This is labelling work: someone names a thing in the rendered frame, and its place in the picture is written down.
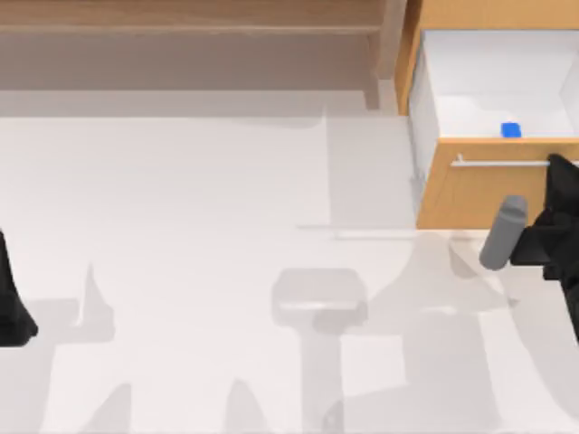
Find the wooden open shelf unit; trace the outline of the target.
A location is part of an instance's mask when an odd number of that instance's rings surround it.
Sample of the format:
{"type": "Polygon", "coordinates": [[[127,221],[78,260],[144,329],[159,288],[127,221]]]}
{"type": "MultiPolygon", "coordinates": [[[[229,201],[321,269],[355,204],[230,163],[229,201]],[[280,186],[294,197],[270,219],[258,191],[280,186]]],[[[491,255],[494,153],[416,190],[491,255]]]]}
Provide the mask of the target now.
{"type": "Polygon", "coordinates": [[[407,0],[0,0],[0,90],[358,91],[407,0]]]}

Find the pale wooden drawer front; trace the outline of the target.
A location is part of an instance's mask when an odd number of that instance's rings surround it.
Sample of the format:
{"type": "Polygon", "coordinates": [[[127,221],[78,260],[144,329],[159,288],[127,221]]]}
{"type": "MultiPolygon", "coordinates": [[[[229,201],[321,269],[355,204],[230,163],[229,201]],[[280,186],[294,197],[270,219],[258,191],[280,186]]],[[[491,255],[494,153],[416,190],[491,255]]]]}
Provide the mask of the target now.
{"type": "Polygon", "coordinates": [[[440,138],[417,216],[420,230],[487,229],[508,195],[527,199],[528,218],[544,206],[547,167],[450,167],[467,160],[547,160],[559,154],[579,164],[579,138],[440,138]]]}

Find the wooden cabinet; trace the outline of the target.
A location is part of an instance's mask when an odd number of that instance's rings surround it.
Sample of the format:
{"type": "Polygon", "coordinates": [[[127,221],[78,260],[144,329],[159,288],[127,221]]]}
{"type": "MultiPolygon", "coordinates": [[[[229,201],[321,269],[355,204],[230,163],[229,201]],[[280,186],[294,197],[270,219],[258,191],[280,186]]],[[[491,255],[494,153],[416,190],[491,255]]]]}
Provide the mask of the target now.
{"type": "Polygon", "coordinates": [[[579,0],[407,0],[394,69],[401,116],[425,30],[579,30],[579,0]]]}

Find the pulled-out drawer white inside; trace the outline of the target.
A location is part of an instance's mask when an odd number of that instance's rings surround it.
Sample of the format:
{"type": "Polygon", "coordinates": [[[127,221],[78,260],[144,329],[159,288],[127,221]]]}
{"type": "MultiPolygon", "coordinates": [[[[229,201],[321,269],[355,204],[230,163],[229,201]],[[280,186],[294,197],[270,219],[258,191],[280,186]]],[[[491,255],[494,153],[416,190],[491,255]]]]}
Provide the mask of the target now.
{"type": "Polygon", "coordinates": [[[408,99],[413,186],[441,138],[579,138],[579,30],[430,30],[408,99]]]}

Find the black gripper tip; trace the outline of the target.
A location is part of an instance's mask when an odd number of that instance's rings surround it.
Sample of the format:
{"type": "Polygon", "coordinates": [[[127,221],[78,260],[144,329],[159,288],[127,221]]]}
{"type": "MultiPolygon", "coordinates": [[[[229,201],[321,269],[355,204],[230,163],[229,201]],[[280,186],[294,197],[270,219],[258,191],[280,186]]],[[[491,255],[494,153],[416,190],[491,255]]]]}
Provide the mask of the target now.
{"type": "Polygon", "coordinates": [[[22,347],[36,337],[39,327],[21,299],[0,231],[0,347],[22,347]]]}

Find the pale grey rounded box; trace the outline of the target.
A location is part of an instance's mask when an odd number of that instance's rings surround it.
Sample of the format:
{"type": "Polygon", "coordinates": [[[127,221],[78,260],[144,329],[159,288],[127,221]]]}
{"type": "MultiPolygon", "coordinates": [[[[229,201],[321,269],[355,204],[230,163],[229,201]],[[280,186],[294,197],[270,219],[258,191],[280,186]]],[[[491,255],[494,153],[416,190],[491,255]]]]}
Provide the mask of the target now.
{"type": "Polygon", "coordinates": [[[527,199],[508,195],[498,208],[479,254],[480,265],[488,270],[503,269],[527,226],[527,199]]]}

